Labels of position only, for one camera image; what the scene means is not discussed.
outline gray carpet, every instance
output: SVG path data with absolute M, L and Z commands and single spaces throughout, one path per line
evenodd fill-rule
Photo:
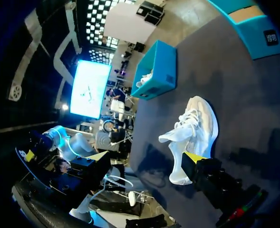
M 130 164 L 159 203 L 183 227 L 214 227 L 221 212 L 191 185 L 172 185 L 174 162 L 158 136 L 171 130 L 190 97 L 213 107 L 219 124 L 214 156 L 244 187 L 269 192 L 260 212 L 280 198 L 280 55 L 251 60 L 223 17 L 211 21 L 177 46 L 177 88 L 140 100 Z

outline white sneaker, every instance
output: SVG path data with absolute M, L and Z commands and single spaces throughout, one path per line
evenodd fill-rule
M 203 98 L 189 99 L 185 113 L 179 116 L 174 129 L 159 136 L 159 142 L 171 141 L 169 149 L 174 156 L 174 169 L 169 180 L 173 184 L 191 184 L 181 168 L 182 153 L 190 152 L 211 157 L 212 144 L 218 136 L 218 123 L 211 106 Z
M 136 87 L 140 88 L 142 85 L 144 85 L 149 79 L 151 79 L 153 77 L 153 74 L 150 73 L 148 75 L 143 75 L 143 77 L 141 78 L 141 80 L 139 82 L 137 82 L 135 85 Z

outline ceiling light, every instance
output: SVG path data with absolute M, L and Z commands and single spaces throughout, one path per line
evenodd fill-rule
M 117 40 L 114 40 L 114 39 L 113 39 L 113 40 L 111 41 L 111 43 L 117 45 Z
M 63 106 L 62 106 L 62 109 L 64 110 L 64 111 L 66 111 L 66 110 L 68 110 L 68 105 L 67 104 L 63 104 Z

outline shoe laces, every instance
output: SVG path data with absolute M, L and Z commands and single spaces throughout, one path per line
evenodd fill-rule
M 196 109 L 185 110 L 185 113 L 179 116 L 179 122 L 174 124 L 174 128 L 191 127 L 193 137 L 196 137 L 196 129 L 199 128 L 199 112 Z

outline display screen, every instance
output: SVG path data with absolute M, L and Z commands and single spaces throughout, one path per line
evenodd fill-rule
M 70 112 L 98 119 L 111 66 L 81 60 L 75 74 Z

